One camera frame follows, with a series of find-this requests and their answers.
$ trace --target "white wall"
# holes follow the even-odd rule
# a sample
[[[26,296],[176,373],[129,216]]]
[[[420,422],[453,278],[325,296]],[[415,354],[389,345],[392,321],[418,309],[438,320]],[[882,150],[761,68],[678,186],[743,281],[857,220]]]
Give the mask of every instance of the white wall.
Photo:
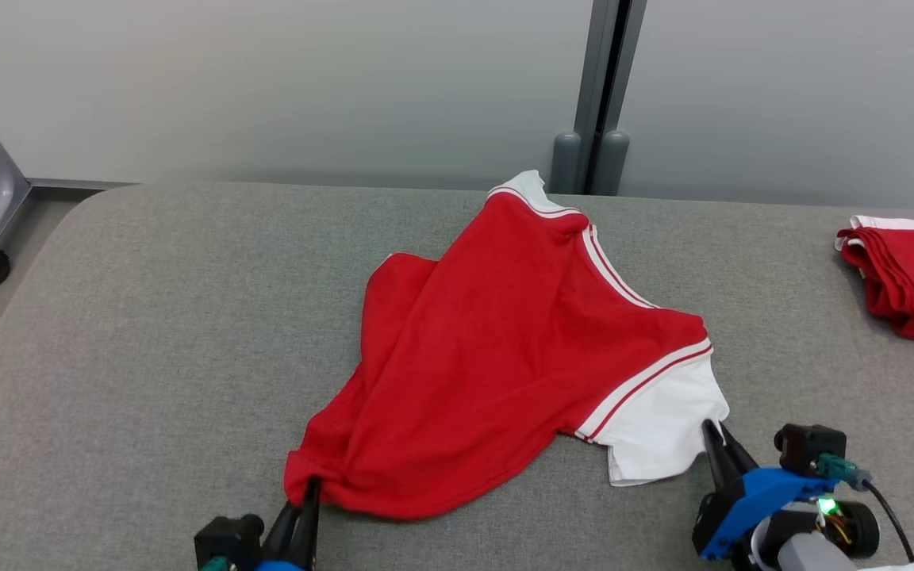
[[[487,188],[572,130],[590,2],[0,0],[34,178]]]
[[[914,0],[648,0],[620,194],[914,205]]]

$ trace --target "red t-shirt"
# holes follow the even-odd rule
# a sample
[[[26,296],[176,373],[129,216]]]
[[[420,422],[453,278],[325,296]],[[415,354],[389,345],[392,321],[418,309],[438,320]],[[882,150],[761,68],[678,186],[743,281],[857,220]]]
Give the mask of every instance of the red t-shirt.
[[[438,263],[371,275],[362,362],[309,421],[284,489],[431,517],[527,466],[558,433],[609,446],[614,485],[682,473],[728,413],[703,321],[628,288],[577,209],[534,171],[489,192]]]
[[[914,220],[856,216],[835,248],[866,279],[866,307],[914,339]]]

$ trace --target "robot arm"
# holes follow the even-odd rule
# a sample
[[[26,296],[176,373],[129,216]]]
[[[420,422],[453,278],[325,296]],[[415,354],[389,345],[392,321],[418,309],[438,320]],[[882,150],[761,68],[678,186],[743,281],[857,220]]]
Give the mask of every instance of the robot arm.
[[[214,518],[196,534],[196,567],[200,571],[312,571],[320,521],[320,480],[305,488],[301,508],[288,503],[280,510],[263,545],[263,520]]]
[[[701,430],[715,491],[701,502],[693,548],[703,559],[732,560],[737,571],[854,571],[850,558],[877,552],[873,512],[826,495],[841,481],[871,491],[870,473],[845,460],[845,434],[822,426],[785,425],[775,435],[777,469],[764,469],[724,425]],[[914,555],[882,496],[911,565]]]

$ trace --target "gray cushioned table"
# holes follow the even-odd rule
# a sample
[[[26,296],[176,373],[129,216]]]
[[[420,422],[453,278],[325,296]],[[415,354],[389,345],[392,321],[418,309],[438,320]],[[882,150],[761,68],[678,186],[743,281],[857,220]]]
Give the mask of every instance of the gray cushioned table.
[[[195,569],[211,517],[271,523],[287,451],[358,361],[367,276],[391,252],[440,256],[483,198],[182,184],[74,209],[0,322],[0,571]],[[632,288],[704,316],[755,458],[775,466],[784,422],[847,431],[914,545],[914,342],[864,313],[831,246],[853,211],[555,200],[589,214]],[[446,516],[324,509],[320,567],[722,569],[689,542],[705,464],[614,489],[602,448],[561,437]],[[884,532],[874,564],[901,563],[866,501]]]

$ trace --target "white stripe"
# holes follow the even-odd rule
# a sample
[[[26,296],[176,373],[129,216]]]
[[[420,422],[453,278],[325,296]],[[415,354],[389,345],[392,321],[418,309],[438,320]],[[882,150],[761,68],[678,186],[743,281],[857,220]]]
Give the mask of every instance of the white stripe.
[[[581,213],[580,210],[567,209],[565,206],[559,206],[559,205],[555,205],[555,203],[549,202],[549,205],[555,206],[555,208],[558,210],[558,211],[551,211],[551,206],[537,205],[537,203],[525,198],[523,194],[521,194],[513,189],[510,189],[510,188],[493,188],[493,190],[489,191],[489,197],[486,198],[486,202],[488,202],[490,198],[492,198],[493,196],[496,196],[497,194],[512,194],[512,195],[516,196],[517,198],[521,199],[521,201],[523,203],[525,203],[529,209],[533,210],[535,214],[538,214],[538,216],[543,217],[543,218],[568,217],[570,214],[580,214]]]
[[[551,211],[563,208],[548,199],[548,195],[545,194],[545,181],[538,176],[538,171],[524,171],[500,186],[515,189],[523,198],[527,199],[534,209],[543,211],[543,213],[551,213]]]
[[[591,265],[594,266],[595,270],[598,270],[598,273],[601,274],[603,278],[605,278],[605,281],[609,282],[609,285],[612,286],[613,289],[615,289],[621,296],[623,296],[625,300],[638,307],[654,308],[655,306],[644,302],[644,297],[637,296],[635,293],[635,297],[631,296],[630,293],[632,293],[632,289],[630,290],[630,293],[628,293],[627,290],[624,289],[624,287],[620,284],[620,282],[617,281],[616,278],[614,278],[613,275],[609,273],[609,268],[613,267],[612,263],[609,263],[609,261],[605,260],[605,262],[609,265],[609,267],[605,267],[605,264],[602,263],[602,253],[600,253],[599,250],[596,250],[594,243],[591,242],[592,232],[595,231],[596,228],[594,225],[591,225],[591,228],[581,232],[581,239],[584,241],[584,249],[587,250],[587,255],[589,258],[591,258]]]
[[[881,230],[914,230],[914,220],[909,218],[878,218],[856,216],[850,220],[852,228],[881,228]]]
[[[587,420],[584,420],[581,427],[577,429],[577,432],[583,434],[584,437],[591,435],[598,427],[601,425],[605,417],[613,411],[613,408],[616,407],[616,404],[619,404],[620,399],[625,397],[627,393],[637,388],[639,383],[643,383],[648,377],[654,375],[658,372],[663,366],[670,364],[678,358],[686,357],[688,354],[700,353],[700,351],[706,350],[706,348],[711,347],[711,340],[704,339],[700,343],[692,344],[692,346],[679,348],[679,350],[672,351],[672,353],[665,355],[665,357],[660,358],[658,361],[653,362],[648,368],[637,373],[636,375],[625,380],[623,384],[616,387],[616,390],[613,390],[612,393],[609,393],[609,396],[603,399],[601,404],[594,409],[594,412],[591,412],[591,416],[588,416]],[[688,358],[688,360],[676,362],[674,366],[669,369],[666,369],[658,375],[658,378],[664,377],[665,375],[671,373],[679,366],[689,365],[690,362],[700,361],[701,358],[710,358],[711,353],[714,350],[708,351],[708,353],[696,355],[696,357]],[[656,383],[658,379],[651,379],[650,383]]]
[[[602,249],[601,249],[601,243],[598,242],[598,227],[596,227],[596,225],[594,225],[594,224],[591,224],[591,237],[593,238],[594,245],[595,245],[596,249],[598,250],[598,255],[601,256],[601,259],[602,259],[602,260],[605,260],[605,264],[606,264],[606,265],[610,268],[610,270],[612,270],[613,273],[616,275],[616,276],[614,276],[614,278],[619,278],[620,286],[623,286],[623,288],[625,288],[625,289],[627,290],[628,293],[631,293],[632,296],[634,296],[636,299],[640,300],[642,303],[647,304],[647,305],[648,305],[649,307],[651,307],[651,308],[658,308],[658,306],[656,306],[656,305],[652,304],[651,302],[645,300],[644,297],[640,297],[640,296],[638,295],[638,293],[635,292],[635,290],[632,290],[632,289],[630,288],[630,285],[627,283],[627,281],[625,281],[625,279],[623,279],[623,276],[620,275],[620,272],[619,272],[619,271],[616,271],[616,267],[614,267],[614,266],[613,266],[613,263],[611,263],[611,262],[609,261],[609,257],[605,255],[605,250],[602,250]]]

